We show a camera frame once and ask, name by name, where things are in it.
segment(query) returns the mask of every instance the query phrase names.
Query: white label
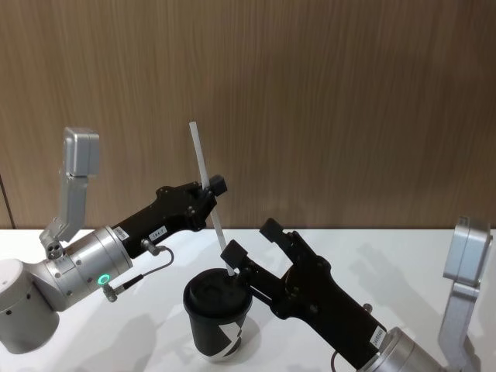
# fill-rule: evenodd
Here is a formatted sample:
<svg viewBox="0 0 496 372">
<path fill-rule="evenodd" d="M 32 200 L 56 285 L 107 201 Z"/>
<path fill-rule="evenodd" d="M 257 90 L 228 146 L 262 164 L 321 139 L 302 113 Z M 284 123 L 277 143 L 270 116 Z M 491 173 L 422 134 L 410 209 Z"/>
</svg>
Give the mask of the white label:
<svg viewBox="0 0 496 372">
<path fill-rule="evenodd" d="M 165 228 L 165 226 L 162 226 L 159 229 L 152 232 L 151 234 L 149 234 L 148 236 L 149 236 L 150 240 L 153 242 L 154 240 L 157 240 L 158 238 L 160 238 L 166 232 L 167 232 L 167 229 Z"/>
<path fill-rule="evenodd" d="M 119 239 L 121 239 L 121 242 L 129 238 L 129 235 L 127 235 L 127 232 L 125 232 L 121 226 L 117 226 L 114 229 L 114 233 L 117 235 Z"/>
<path fill-rule="evenodd" d="M 384 337 L 386 336 L 386 331 L 384 331 L 381 327 L 377 327 L 375 329 L 374 334 L 370 338 L 370 343 L 374 345 L 377 349 L 381 347 L 382 342 L 384 341 Z"/>
</svg>

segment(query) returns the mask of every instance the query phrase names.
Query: silver bracket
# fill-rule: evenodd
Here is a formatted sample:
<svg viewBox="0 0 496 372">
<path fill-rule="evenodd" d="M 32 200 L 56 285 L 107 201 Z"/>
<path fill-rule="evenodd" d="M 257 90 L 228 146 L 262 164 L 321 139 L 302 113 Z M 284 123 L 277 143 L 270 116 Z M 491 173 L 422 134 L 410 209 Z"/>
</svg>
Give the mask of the silver bracket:
<svg viewBox="0 0 496 372">
<path fill-rule="evenodd" d="M 60 170 L 58 216 L 40 235 L 46 258 L 61 257 L 60 241 L 68 242 L 84 225 L 88 177 L 98 174 L 99 136 L 91 129 L 65 128 L 64 165 Z"/>
<path fill-rule="evenodd" d="M 481 277 L 491 245 L 491 227 L 460 217 L 455 227 L 443 276 L 453 280 L 439 331 L 439 346 L 449 370 L 480 372 L 481 367 L 467 336 Z"/>
</svg>

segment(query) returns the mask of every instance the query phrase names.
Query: green indicator light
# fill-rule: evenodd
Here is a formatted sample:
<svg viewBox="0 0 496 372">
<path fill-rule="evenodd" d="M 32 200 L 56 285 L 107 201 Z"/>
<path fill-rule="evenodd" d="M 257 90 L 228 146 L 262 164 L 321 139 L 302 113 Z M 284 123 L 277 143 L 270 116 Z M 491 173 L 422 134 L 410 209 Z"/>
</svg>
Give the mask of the green indicator light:
<svg viewBox="0 0 496 372">
<path fill-rule="evenodd" d="M 110 275 L 108 274 L 103 274 L 101 277 L 98 278 L 99 285 L 107 284 L 109 281 L 110 281 Z"/>
</svg>

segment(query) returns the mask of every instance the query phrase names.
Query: white straw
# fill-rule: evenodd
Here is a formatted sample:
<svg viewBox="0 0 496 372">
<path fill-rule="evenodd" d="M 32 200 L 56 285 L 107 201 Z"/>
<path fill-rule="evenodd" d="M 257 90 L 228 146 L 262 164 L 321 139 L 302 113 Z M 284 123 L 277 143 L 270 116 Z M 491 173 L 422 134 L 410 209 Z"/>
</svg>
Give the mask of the white straw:
<svg viewBox="0 0 496 372">
<path fill-rule="evenodd" d="M 207 167 L 205 166 L 205 159 L 203 158 L 202 145 L 200 144 L 200 135 L 198 134 L 198 127 L 196 122 L 189 123 L 189 129 L 191 130 L 191 137 L 193 137 L 193 144 L 195 145 L 196 160 L 198 161 L 198 168 L 200 170 L 201 185 L 203 188 L 210 186 L 210 180 L 207 175 Z M 220 225 L 219 214 L 217 209 L 213 208 L 212 213 L 212 223 L 214 225 L 215 233 L 217 234 L 217 239 L 219 240 L 220 250 L 223 251 L 226 248 L 226 238 L 224 237 L 224 232 Z M 234 270 L 226 264 L 227 272 L 230 276 L 234 275 Z"/>
</svg>

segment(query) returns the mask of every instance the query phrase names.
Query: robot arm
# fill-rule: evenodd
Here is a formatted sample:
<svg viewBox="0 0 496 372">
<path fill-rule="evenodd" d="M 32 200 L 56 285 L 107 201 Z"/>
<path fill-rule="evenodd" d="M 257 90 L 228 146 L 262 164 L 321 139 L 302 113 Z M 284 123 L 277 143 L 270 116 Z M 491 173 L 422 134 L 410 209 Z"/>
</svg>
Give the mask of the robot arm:
<svg viewBox="0 0 496 372">
<path fill-rule="evenodd" d="M 281 279 L 253 262 L 234 240 L 221 257 L 239 269 L 237 280 L 277 317 L 295 317 L 309 324 L 359 372 L 444 371 L 399 328 L 387 332 L 344 292 L 332 279 L 329 262 L 317 256 L 297 232 L 283 233 L 273 219 L 267 220 L 260 232 L 293 263 Z M 439 343 L 457 371 L 480 370 L 470 362 L 473 357 L 464 343 L 490 241 L 488 226 L 460 219 L 446 262 L 445 277 L 454 283 Z M 468 287 L 461 287 L 460 282 Z"/>
<path fill-rule="evenodd" d="M 98 143 L 99 136 L 91 129 L 64 129 L 59 213 L 40 235 L 46 258 L 60 257 L 60 241 L 68 242 L 84 225 L 88 178 L 98 174 Z"/>
<path fill-rule="evenodd" d="M 98 135 L 87 129 L 66 129 L 65 135 L 60 213 L 40 236 L 47 258 L 35 264 L 0 261 L 0 342 L 11 353 L 42 346 L 57 329 L 56 312 L 100 287 L 114 301 L 118 293 L 109 282 L 132 267 L 133 258 L 146 251 L 156 256 L 161 249 L 155 245 L 178 231 L 204 229 L 215 197 L 227 190 L 221 176 L 214 176 L 207 188 L 197 182 L 159 188 L 152 204 L 64 249 L 60 241 L 71 239 L 83 226 L 87 176 L 98 169 Z M 126 283 L 119 293 L 141 278 Z"/>
</svg>

